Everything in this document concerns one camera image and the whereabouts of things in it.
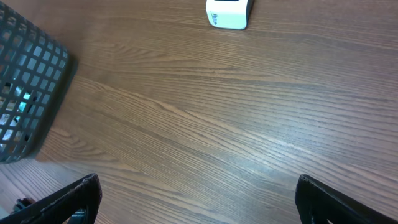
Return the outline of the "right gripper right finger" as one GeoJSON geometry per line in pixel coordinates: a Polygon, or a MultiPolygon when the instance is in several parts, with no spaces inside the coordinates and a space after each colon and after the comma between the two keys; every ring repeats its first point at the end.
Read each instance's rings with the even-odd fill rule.
{"type": "Polygon", "coordinates": [[[306,174],[298,179],[295,204],[304,224],[397,224],[397,220],[306,174]]]}

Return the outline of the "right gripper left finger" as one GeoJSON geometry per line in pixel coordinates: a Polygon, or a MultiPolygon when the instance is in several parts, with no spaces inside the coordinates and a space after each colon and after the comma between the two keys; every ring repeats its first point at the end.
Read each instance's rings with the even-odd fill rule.
{"type": "Polygon", "coordinates": [[[1,224],[94,224],[101,199],[100,180],[92,173],[41,200],[18,199],[1,224]]]}

